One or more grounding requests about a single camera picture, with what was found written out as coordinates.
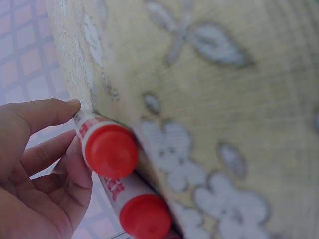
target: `hand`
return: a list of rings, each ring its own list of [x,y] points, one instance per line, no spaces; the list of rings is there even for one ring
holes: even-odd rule
[[[25,150],[32,134],[68,122],[78,100],[0,106],[0,238],[70,239],[90,202],[92,179],[75,132]],[[30,176],[57,163],[46,176]]]

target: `finger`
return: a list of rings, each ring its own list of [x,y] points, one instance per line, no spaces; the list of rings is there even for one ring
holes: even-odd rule
[[[71,130],[36,147],[27,149],[22,156],[21,164],[28,176],[30,177],[46,169],[61,158],[74,137],[75,131]]]
[[[78,100],[57,99],[0,106],[0,182],[8,179],[33,133],[68,122],[80,107]]]
[[[80,154],[73,153],[66,156],[65,163],[70,182],[49,196],[67,214],[74,231],[89,206],[92,179]]]
[[[49,175],[45,175],[39,178],[32,180],[34,186],[42,191],[43,193],[50,194],[53,191],[62,187],[65,183],[65,180],[68,176],[66,170],[66,161],[68,160],[68,155],[73,153],[79,154],[79,157],[82,158],[81,152],[81,143],[78,137],[74,137],[70,146],[66,150],[66,155],[64,155],[60,161],[56,164],[54,169]]]

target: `grout line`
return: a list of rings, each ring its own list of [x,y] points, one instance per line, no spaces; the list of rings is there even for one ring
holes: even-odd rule
[[[13,44],[13,58],[15,59],[16,62],[16,67],[17,67],[17,72],[18,72],[18,82],[21,85],[22,88],[22,93],[24,94],[24,98],[26,101],[28,101],[30,99],[30,95],[29,92],[27,90],[27,85],[25,83],[25,81],[23,80],[24,75],[23,75],[23,68],[22,68],[22,63],[21,63],[21,54],[19,51],[19,46],[18,46],[18,42],[17,42],[17,30],[16,30],[16,25],[15,25],[15,17],[14,17],[14,1],[10,1],[10,6],[11,6],[11,10],[10,10],[10,15],[11,15],[11,35],[12,35],[12,44]]]

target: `pink tile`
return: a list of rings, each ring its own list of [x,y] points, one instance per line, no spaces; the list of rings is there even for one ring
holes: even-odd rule
[[[106,205],[108,206],[108,208],[112,208],[111,203],[110,203],[110,200],[108,199],[108,196],[106,196],[106,193],[105,193],[104,189],[103,189],[103,188],[100,188],[100,189],[99,189],[99,192],[100,192],[100,194],[101,194],[101,196],[102,196],[104,202],[105,202]]]
[[[24,48],[36,42],[33,24],[18,30],[16,32],[19,48]]]
[[[62,76],[60,68],[56,68],[51,71],[51,78],[57,93],[63,92],[66,90],[64,78]]]
[[[51,97],[44,75],[36,77],[26,83],[31,100],[43,100]]]
[[[11,29],[10,14],[0,18],[0,35],[9,32]]]
[[[28,75],[42,67],[39,51],[33,48],[21,56],[23,72]]]
[[[45,43],[43,49],[48,64],[58,61],[58,55],[53,41]]]
[[[0,15],[10,10],[10,0],[0,1]]]
[[[103,209],[101,208],[99,201],[96,199],[96,196],[92,193],[91,201],[88,207],[88,210],[86,211],[84,217],[85,218],[91,218],[97,214],[100,214],[103,212]]]
[[[91,227],[99,239],[105,239],[107,237],[113,236],[116,233],[111,221],[108,218],[94,222]]]
[[[6,87],[18,80],[18,70],[16,68],[15,60],[11,60],[0,66],[1,85]]]
[[[45,38],[47,36],[52,35],[52,30],[50,26],[50,20],[48,18],[42,19],[38,22],[39,24],[39,30],[40,30],[40,36],[41,38]]]
[[[0,39],[0,60],[14,53],[12,35]]]
[[[15,24],[18,26],[32,19],[31,6],[23,6],[14,12]]]
[[[26,2],[27,0],[14,0],[14,5],[19,6],[20,4]]]
[[[35,2],[35,6],[36,6],[36,12],[38,15],[43,15],[47,13],[45,0],[37,0]]]
[[[25,97],[21,86],[15,87],[12,90],[6,92],[4,96],[7,103],[25,102]]]
[[[92,237],[85,228],[81,228],[75,230],[72,239],[92,239]]]

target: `label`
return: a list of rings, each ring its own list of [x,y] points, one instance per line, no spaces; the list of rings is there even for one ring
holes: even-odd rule
[[[122,179],[111,179],[99,176],[110,203],[119,216],[124,205],[140,195],[155,193],[136,175],[131,174]]]
[[[74,123],[76,126],[76,132],[82,141],[90,128],[97,125],[100,122],[108,122],[109,119],[99,116],[95,113],[86,113],[79,110],[74,116]]]

